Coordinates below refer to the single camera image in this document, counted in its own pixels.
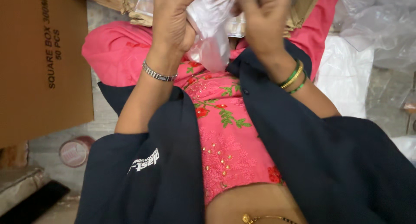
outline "silver bracelet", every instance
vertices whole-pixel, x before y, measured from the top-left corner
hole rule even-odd
[[[175,74],[173,76],[164,76],[161,74],[158,74],[157,72],[154,72],[146,63],[146,59],[144,59],[143,61],[143,71],[146,72],[148,75],[150,75],[152,78],[156,78],[160,81],[164,81],[164,82],[171,82],[173,80],[175,80],[176,76],[178,76],[178,74]]]

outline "plastic wrap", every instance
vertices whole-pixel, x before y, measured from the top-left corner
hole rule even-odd
[[[415,7],[416,0],[340,0],[334,27],[358,51],[374,45],[374,65],[408,69],[416,62]]]
[[[328,36],[315,78],[317,86],[343,116],[366,118],[365,101],[374,49],[356,51],[338,36]]]
[[[226,23],[232,17],[235,0],[194,0],[187,8],[188,21],[197,36],[187,55],[211,72],[226,69],[230,58],[230,46]]]
[[[403,155],[416,167],[416,136],[401,136],[392,141]]]
[[[227,23],[227,35],[229,37],[242,38],[245,35],[245,17],[244,13],[233,17]]]
[[[134,11],[136,13],[153,16],[153,0],[137,0]]]

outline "embroidered pink fabric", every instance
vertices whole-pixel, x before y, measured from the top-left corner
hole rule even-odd
[[[319,0],[304,27],[294,31],[290,39],[312,58],[313,75],[322,57],[336,2]],[[131,86],[137,83],[151,42],[151,28],[115,21],[91,31],[85,39],[82,55],[104,84]],[[231,60],[246,47],[247,43],[242,40],[236,50],[231,51]],[[228,72],[208,72],[184,57],[174,85],[182,88],[195,105],[205,205],[235,186],[258,182],[284,184],[252,125],[237,78]]]

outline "gold chain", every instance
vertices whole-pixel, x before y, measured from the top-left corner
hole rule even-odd
[[[280,219],[282,221],[286,221],[290,224],[297,224],[296,222],[294,222],[290,219],[287,219],[285,217],[282,217],[282,216],[257,216],[257,217],[254,217],[253,219],[251,219],[250,216],[248,216],[248,214],[245,214],[245,215],[242,216],[242,221],[245,222],[245,223],[248,223],[248,224],[253,224],[256,221],[258,221],[260,218],[275,218],[275,219]]]

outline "navy blue jacket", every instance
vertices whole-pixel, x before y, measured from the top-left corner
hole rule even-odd
[[[310,75],[309,56],[287,40],[285,48]],[[247,112],[310,224],[416,223],[416,168],[376,124],[320,119],[271,82],[249,48],[227,69],[240,78]],[[99,86],[117,114],[134,88]],[[204,223],[201,146],[190,97],[174,87],[148,128],[95,142],[75,223]]]

